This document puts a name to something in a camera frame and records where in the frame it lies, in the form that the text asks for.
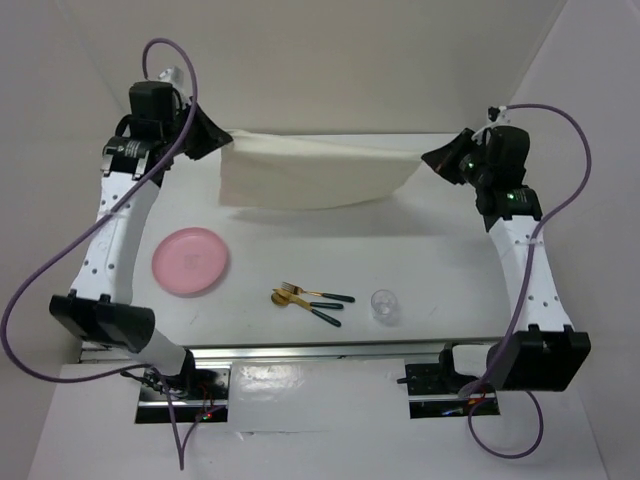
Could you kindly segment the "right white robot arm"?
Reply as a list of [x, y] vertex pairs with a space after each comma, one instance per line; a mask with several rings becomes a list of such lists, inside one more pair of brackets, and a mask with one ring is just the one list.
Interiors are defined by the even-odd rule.
[[436, 379], [464, 395], [488, 385], [505, 391], [565, 390], [591, 351], [587, 333], [574, 328], [555, 286], [545, 250], [543, 212], [525, 185], [529, 134], [517, 127], [463, 130], [422, 160], [453, 185], [469, 184], [476, 208], [498, 253], [511, 320], [496, 343], [449, 343]]

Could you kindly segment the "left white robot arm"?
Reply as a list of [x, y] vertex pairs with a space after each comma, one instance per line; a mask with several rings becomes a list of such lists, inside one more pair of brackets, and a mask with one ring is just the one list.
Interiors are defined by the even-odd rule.
[[156, 327], [154, 312], [133, 305], [133, 273], [146, 220], [175, 156], [199, 160], [229, 144], [184, 94], [176, 80], [135, 83], [131, 112], [102, 150], [99, 229], [66, 295], [55, 295], [49, 311], [76, 338], [122, 350], [154, 367], [163, 389], [176, 399], [197, 387], [191, 351]]

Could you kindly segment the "cream cloth placemat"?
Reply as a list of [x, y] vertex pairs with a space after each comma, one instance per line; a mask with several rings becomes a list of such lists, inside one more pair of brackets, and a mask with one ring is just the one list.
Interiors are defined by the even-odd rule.
[[219, 203], [319, 210], [385, 198], [421, 164], [419, 152], [295, 137], [231, 133], [221, 149]]

